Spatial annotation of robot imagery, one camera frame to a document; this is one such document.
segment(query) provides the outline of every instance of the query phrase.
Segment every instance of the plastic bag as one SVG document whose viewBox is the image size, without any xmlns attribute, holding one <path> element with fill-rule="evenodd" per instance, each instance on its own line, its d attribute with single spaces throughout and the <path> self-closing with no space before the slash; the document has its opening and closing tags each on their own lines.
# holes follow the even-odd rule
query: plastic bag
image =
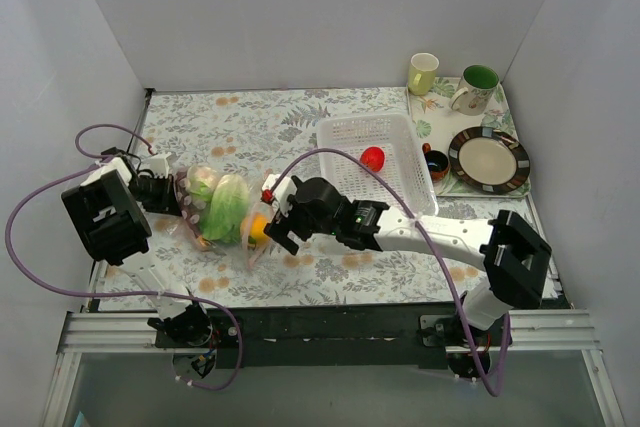
<svg viewBox="0 0 640 427">
<path fill-rule="evenodd" d="M 252 267 L 269 238 L 264 228 L 273 213 L 260 202 L 262 182 L 239 174 L 222 174 L 206 165 L 180 169 L 176 199 L 200 250 L 240 247 Z"/>
</svg>

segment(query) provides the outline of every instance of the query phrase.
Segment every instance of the gray floor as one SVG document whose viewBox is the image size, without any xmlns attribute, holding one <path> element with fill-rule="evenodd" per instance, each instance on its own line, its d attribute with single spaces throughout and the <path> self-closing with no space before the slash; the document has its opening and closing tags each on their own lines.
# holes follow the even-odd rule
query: gray floor
<svg viewBox="0 0 640 427">
<path fill-rule="evenodd" d="M 395 366 L 245 369 L 210 393 L 176 383 L 166 355 L 85 355 L 67 425 L 79 411 L 91 427 L 603 425 L 579 352 L 510 354 L 498 399 Z"/>
</svg>

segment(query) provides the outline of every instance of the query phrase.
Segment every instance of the red ball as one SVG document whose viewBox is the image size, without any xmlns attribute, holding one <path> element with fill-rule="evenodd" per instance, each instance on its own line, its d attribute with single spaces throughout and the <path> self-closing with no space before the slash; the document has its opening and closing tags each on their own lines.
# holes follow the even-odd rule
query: red ball
<svg viewBox="0 0 640 427">
<path fill-rule="evenodd" d="M 360 156 L 360 162 L 374 172 L 380 172 L 384 165 L 384 150 L 380 147 L 369 147 Z"/>
</svg>

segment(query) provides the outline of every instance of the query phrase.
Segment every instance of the floral tablecloth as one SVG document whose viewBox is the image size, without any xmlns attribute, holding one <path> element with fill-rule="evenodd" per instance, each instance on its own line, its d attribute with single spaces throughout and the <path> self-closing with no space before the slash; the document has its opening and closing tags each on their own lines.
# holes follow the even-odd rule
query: floral tablecloth
<svg viewBox="0 0 640 427">
<path fill-rule="evenodd" d="M 431 148 L 447 153 L 449 144 L 460 131 L 469 127 L 484 125 L 518 138 L 511 117 L 509 104 L 504 95 L 502 85 L 498 84 L 495 94 L 489 101 L 484 114 L 478 116 L 464 115 L 449 108 L 449 99 L 458 86 L 459 78 L 438 77 L 427 95 L 409 94 L 409 113 L 416 126 L 416 132 L 422 142 L 428 142 Z M 449 197 L 492 197 L 479 192 L 462 182 L 453 174 L 434 186 L 436 195 Z M 531 190 L 527 180 L 520 188 L 503 194 L 507 197 L 522 198 Z"/>
<path fill-rule="evenodd" d="M 262 179 L 284 169 L 315 147 L 315 124 L 324 117 L 357 112 L 406 112 L 404 88 L 291 90 L 202 94 L 156 94 L 143 135 L 160 152 L 172 151 L 177 165 L 206 163 L 224 172 Z M 137 152 L 146 154 L 144 149 Z M 317 159 L 300 164 L 296 174 L 320 174 Z M 474 219 L 511 209 L 529 222 L 522 199 L 439 198 L 439 215 Z M 224 250 L 200 252 L 180 235 L 171 235 L 178 219 L 150 217 L 150 246 L 160 264 L 201 297 L 229 307 L 446 301 L 451 294 L 435 258 L 402 252 L 332 254 L 326 240 L 312 238 L 293 257 L 277 245 L 248 271 L 237 255 Z M 460 292 L 484 275 L 449 261 Z M 96 289 L 135 290 L 117 267 L 108 266 Z M 556 296 L 549 279 L 545 297 Z M 100 310 L 150 309 L 144 298 L 105 299 Z"/>
</svg>

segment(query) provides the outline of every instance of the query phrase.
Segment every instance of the white plastic basket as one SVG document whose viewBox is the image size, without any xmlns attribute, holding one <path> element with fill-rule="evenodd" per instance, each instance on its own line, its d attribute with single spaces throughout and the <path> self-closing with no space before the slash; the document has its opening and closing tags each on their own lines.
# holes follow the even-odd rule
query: white plastic basket
<svg viewBox="0 0 640 427">
<path fill-rule="evenodd" d="M 359 159 L 367 147 L 384 150 L 379 175 L 400 194 L 413 212 L 436 215 L 438 204 L 427 163 L 408 115 L 350 115 L 323 119 L 317 125 L 318 147 L 342 150 Z M 335 154 L 320 154 L 323 177 L 351 200 L 377 200 L 400 207 L 396 200 L 358 165 Z"/>
</svg>

